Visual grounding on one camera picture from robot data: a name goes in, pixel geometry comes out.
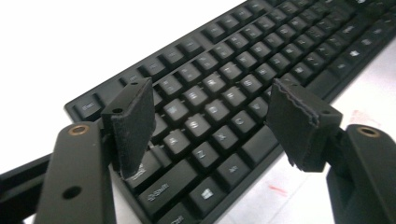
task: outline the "key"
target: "key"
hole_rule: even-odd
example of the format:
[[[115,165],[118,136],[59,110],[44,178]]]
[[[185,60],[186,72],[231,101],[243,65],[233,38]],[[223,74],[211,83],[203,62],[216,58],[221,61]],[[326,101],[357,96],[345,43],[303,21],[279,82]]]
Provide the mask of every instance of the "key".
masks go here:
[[[220,77],[216,76],[216,74],[212,74],[206,77],[203,80],[203,85],[205,87],[206,92],[211,95],[215,96],[220,93],[225,88],[225,83],[221,80]]]
[[[216,169],[216,174],[220,177],[222,187],[228,192],[234,189],[249,172],[248,166],[236,154],[230,156]]]
[[[213,168],[216,161],[219,159],[219,154],[207,142],[203,142],[193,150],[191,154],[195,163],[197,163],[199,168],[206,173]]]
[[[214,100],[212,103],[205,106],[206,118],[216,125],[223,122],[229,115],[230,110],[220,100]]]
[[[167,73],[166,67],[157,58],[148,58],[143,61],[143,65],[139,69],[143,74],[151,77],[153,82]]]
[[[177,73],[181,76],[182,80],[184,80],[184,83],[189,86],[195,85],[201,78],[201,72],[191,63],[182,66]]]
[[[251,56],[247,51],[236,56],[235,62],[239,65],[244,73],[250,71],[250,69],[252,69],[257,64],[257,60],[253,58],[253,56]]]
[[[257,97],[250,104],[248,104],[248,113],[256,120],[257,123],[262,123],[267,115],[268,104],[261,97]]]
[[[199,108],[205,104],[209,99],[207,95],[198,87],[194,86],[191,89],[183,93],[186,103],[192,111],[198,111]]]
[[[227,31],[228,34],[235,32],[241,25],[232,15],[223,16],[219,24]]]
[[[186,209],[183,203],[178,203],[169,212],[167,212],[158,224],[177,224],[177,223],[197,223],[198,220]]]
[[[220,68],[219,72],[222,74],[223,79],[229,84],[235,83],[235,81],[239,80],[243,75],[241,69],[234,63],[226,63]]]
[[[233,147],[238,142],[238,137],[231,131],[231,129],[224,125],[212,134],[213,143],[221,149],[221,153],[229,154]]]
[[[206,26],[203,32],[213,44],[217,44],[222,38],[226,36],[225,31],[215,22]]]
[[[179,67],[185,62],[184,55],[176,48],[165,49],[161,55],[163,62],[171,68]]]
[[[100,112],[103,110],[97,99],[93,95],[86,95],[73,105],[82,120],[96,121],[100,118]]]
[[[253,75],[247,75],[240,81],[241,89],[248,98],[251,98],[259,93],[262,89],[262,84]]]
[[[180,102],[179,99],[173,100],[171,103],[165,105],[163,109],[165,116],[174,126],[177,126],[189,115],[189,110]]]
[[[218,61],[216,61],[216,59],[213,58],[213,56],[208,52],[201,54],[201,56],[199,56],[194,61],[194,63],[204,74],[209,74],[216,71],[219,65]]]
[[[212,177],[205,179],[189,193],[189,199],[201,218],[205,217],[226,196]]]
[[[237,108],[239,108],[239,106],[241,106],[242,103],[244,103],[247,99],[247,97],[235,86],[231,87],[221,95],[224,99],[224,103],[232,111],[235,111]]]
[[[229,61],[234,55],[233,50],[224,42],[213,48],[213,52],[220,63]]]
[[[163,90],[164,96],[170,100],[175,98],[181,91],[183,86],[177,81],[173,75],[163,77],[160,80],[160,87]]]
[[[259,80],[262,82],[263,86],[269,86],[274,77],[277,76],[277,72],[270,66],[268,63],[264,63],[260,67],[258,67],[255,71],[254,74],[256,77],[259,78]]]
[[[149,216],[158,217],[166,205],[181,195],[197,177],[198,175],[187,161],[180,161],[148,189],[143,191],[138,199]]]
[[[254,168],[277,145],[276,138],[268,126],[262,127],[240,149],[241,158]]]
[[[185,123],[187,133],[191,136],[191,139],[195,142],[204,138],[210,130],[210,125],[200,115],[196,114],[189,118]]]
[[[127,179],[126,183],[134,189],[135,193],[140,193],[156,178],[156,174],[159,173],[161,168],[161,164],[157,161],[152,152],[147,151],[143,156],[139,170],[135,175]]]
[[[184,154],[186,154],[191,144],[189,139],[187,139],[179,129],[170,132],[163,139],[163,142],[169,156],[174,161],[180,159]]]
[[[248,133],[250,133],[250,131],[252,131],[254,126],[256,126],[254,120],[245,110],[235,115],[231,119],[231,124],[231,128],[240,136],[246,136]]]
[[[204,51],[204,48],[193,38],[189,37],[181,41],[179,48],[184,52],[184,54],[192,58],[202,51]]]

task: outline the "white surface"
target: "white surface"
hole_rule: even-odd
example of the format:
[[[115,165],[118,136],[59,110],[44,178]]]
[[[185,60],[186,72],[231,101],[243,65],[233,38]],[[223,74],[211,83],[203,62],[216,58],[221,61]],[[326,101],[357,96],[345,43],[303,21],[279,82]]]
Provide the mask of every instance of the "white surface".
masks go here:
[[[71,123],[64,104],[241,2],[2,1],[0,174],[51,153]],[[396,68],[385,62],[334,106],[346,122],[358,110],[354,120],[378,124],[396,139]],[[331,223],[324,176],[281,159],[220,222]],[[122,199],[116,206],[120,223],[134,223]]]

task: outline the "key label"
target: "key label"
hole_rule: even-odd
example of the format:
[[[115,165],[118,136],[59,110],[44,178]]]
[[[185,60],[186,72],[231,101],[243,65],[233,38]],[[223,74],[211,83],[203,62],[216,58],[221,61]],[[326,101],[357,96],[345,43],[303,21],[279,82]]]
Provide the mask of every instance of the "key label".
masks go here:
[[[201,194],[202,198],[208,200],[210,197],[213,196],[213,192],[210,189],[205,189],[204,192]]]

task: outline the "keycap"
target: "keycap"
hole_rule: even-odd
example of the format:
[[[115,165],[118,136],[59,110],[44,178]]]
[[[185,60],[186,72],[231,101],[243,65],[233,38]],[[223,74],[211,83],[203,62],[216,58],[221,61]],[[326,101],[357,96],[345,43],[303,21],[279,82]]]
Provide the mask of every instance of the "keycap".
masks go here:
[[[205,106],[206,118],[216,125],[224,121],[230,114],[230,110],[218,99]]]
[[[254,168],[277,145],[268,126],[263,126],[240,149],[240,155],[250,168]]]
[[[184,133],[176,129],[170,132],[164,139],[164,145],[166,146],[168,155],[172,158],[172,160],[177,161],[184,154],[188,153],[188,149],[191,145],[191,142]]]
[[[93,96],[84,96],[73,106],[81,119],[95,121],[100,118],[100,112],[103,108],[99,101]]]
[[[189,58],[192,58],[204,51],[204,48],[191,37],[188,37],[181,41],[179,47]]]
[[[171,124],[178,125],[189,115],[189,109],[179,99],[175,99],[163,107],[165,117]]]
[[[194,86],[191,89],[183,93],[186,104],[188,104],[191,111],[198,111],[209,99],[207,95],[198,86]]]
[[[128,178],[126,183],[133,188],[136,193],[140,193],[143,189],[148,187],[155,178],[157,178],[157,174],[161,168],[161,164],[157,161],[152,152],[147,151],[143,156],[139,170],[131,178]]]
[[[183,205],[178,203],[175,205],[165,216],[158,220],[158,224],[177,224],[177,223],[197,223],[198,220],[189,212],[189,210]]]
[[[228,108],[232,111],[235,111],[239,106],[242,105],[247,99],[247,97],[235,86],[231,87],[227,91],[221,94],[224,103],[228,106]]]
[[[231,128],[240,136],[246,136],[256,126],[254,120],[243,110],[231,119]]]
[[[225,196],[224,191],[211,177],[189,193],[189,199],[200,217],[205,217]]]
[[[203,172],[209,172],[219,160],[219,154],[207,142],[203,142],[191,153],[193,160]]]
[[[204,29],[204,34],[214,44],[217,44],[222,38],[226,36],[225,31],[215,22],[206,26]]]
[[[210,130],[209,123],[200,114],[195,114],[184,123],[187,133],[193,141],[203,139]]]
[[[225,87],[225,82],[215,74],[206,77],[203,80],[203,85],[209,95],[215,96],[220,93]]]
[[[171,68],[179,67],[185,62],[184,55],[175,47],[165,49],[161,57],[163,62]]]
[[[231,155],[216,169],[216,174],[226,191],[234,189],[249,172],[248,166],[236,154]]]
[[[238,142],[238,137],[233,131],[224,125],[212,134],[213,144],[217,145],[223,154],[232,152],[233,147]]]
[[[197,174],[186,161],[180,161],[170,171],[143,191],[138,199],[148,215],[157,217],[194,180]]]

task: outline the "function key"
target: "function key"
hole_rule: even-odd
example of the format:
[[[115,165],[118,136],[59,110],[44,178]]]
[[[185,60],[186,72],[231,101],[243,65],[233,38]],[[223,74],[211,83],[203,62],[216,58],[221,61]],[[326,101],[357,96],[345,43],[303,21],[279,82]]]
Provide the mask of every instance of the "function key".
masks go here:
[[[178,67],[185,62],[184,55],[176,48],[164,50],[161,56],[163,61],[171,68]]]
[[[153,82],[163,77],[167,69],[157,58],[148,58],[143,61],[143,65],[139,67],[142,73],[152,77]]]
[[[191,37],[181,41],[179,47],[184,52],[184,54],[189,58],[192,58],[197,54],[201,53],[202,51],[204,51],[204,48]]]
[[[233,15],[242,23],[246,24],[253,19],[253,14],[249,12],[246,8],[240,7],[238,8]]]
[[[219,24],[227,31],[227,33],[235,32],[241,25],[232,15],[223,16],[220,19]]]
[[[215,22],[206,26],[203,32],[205,36],[214,44],[217,44],[226,36],[225,31]]]
[[[96,121],[100,118],[100,112],[103,109],[93,95],[85,95],[78,99],[73,107],[84,121]]]

